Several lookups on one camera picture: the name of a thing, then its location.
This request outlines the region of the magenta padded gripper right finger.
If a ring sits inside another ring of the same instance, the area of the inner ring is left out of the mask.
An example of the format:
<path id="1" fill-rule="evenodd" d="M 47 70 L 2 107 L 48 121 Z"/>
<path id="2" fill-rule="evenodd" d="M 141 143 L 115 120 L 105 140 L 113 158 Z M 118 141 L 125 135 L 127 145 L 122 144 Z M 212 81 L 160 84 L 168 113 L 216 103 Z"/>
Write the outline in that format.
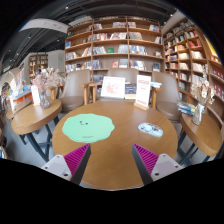
<path id="1" fill-rule="evenodd" d="M 132 155 L 143 185 L 148 185 L 182 169 L 182 166 L 169 155 L 158 155 L 137 144 L 132 145 Z"/>

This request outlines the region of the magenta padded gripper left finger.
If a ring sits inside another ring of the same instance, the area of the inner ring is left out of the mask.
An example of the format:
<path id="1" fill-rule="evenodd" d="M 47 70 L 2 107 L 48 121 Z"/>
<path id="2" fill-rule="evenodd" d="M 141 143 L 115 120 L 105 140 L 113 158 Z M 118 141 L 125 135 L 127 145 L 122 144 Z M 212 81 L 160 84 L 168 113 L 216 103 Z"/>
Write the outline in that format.
<path id="1" fill-rule="evenodd" d="M 90 155 L 91 146 L 86 144 L 65 156 L 55 155 L 42 169 L 79 185 Z"/>

